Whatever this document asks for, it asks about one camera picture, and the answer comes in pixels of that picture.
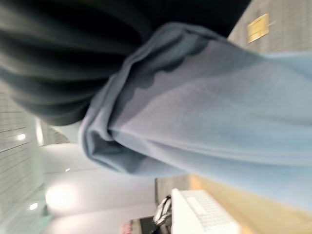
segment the wall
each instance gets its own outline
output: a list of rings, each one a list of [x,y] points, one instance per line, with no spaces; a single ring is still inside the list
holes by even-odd
[[[46,199],[53,216],[76,215],[154,203],[153,178],[132,177],[90,161],[75,144],[40,148]]]
[[[270,18],[269,34],[248,44],[247,25],[265,13],[269,13]],[[311,24],[311,0],[253,0],[229,39],[243,48],[262,54],[311,51]]]
[[[57,218],[43,234],[117,234],[123,223],[152,216],[154,209],[150,204]]]
[[[15,105],[0,84],[0,234],[40,234],[47,222],[41,217],[44,194],[35,119]],[[18,135],[25,134],[24,140]],[[29,205],[38,202],[36,211]]]

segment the ceiling light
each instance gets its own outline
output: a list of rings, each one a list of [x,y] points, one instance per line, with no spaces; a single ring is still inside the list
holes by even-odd
[[[38,208],[38,203],[36,202],[36,203],[34,203],[34,204],[31,204],[30,206],[29,206],[29,210],[31,210],[31,211],[33,211],[33,210],[35,210],[35,209],[37,209]]]
[[[79,195],[69,184],[56,185],[47,190],[46,202],[50,209],[66,211],[75,209]]]
[[[18,135],[18,140],[25,140],[26,135],[25,134],[19,134]]]

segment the light blue sleeve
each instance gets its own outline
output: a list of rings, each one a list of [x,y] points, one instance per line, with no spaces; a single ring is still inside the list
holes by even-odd
[[[199,174],[312,212],[309,64],[308,54],[263,57],[171,25],[94,98],[81,143],[113,170]]]

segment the white wall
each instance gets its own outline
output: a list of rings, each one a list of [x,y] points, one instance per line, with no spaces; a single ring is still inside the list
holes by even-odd
[[[118,234],[130,219],[152,216],[154,204],[54,219],[43,234]]]
[[[44,146],[40,153],[47,204],[54,217],[154,204],[153,178],[107,170],[90,161],[75,144]]]
[[[33,176],[33,188],[37,188],[44,183],[43,178],[43,168],[42,168],[42,158],[39,153],[39,145],[37,141],[37,124],[38,120],[35,119],[31,114],[25,113],[25,117],[27,119],[27,134],[26,137],[32,139],[28,143],[28,147],[31,150],[31,160],[32,160],[32,176]]]

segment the recessed light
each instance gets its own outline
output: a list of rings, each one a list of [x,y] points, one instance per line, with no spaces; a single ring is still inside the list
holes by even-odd
[[[25,134],[19,134],[18,135],[18,140],[25,140],[26,135]]]
[[[34,204],[31,204],[30,206],[29,206],[29,210],[31,210],[31,211],[33,211],[33,210],[35,210],[35,209],[37,209],[38,208],[38,203],[36,202],[36,203],[34,203]]]

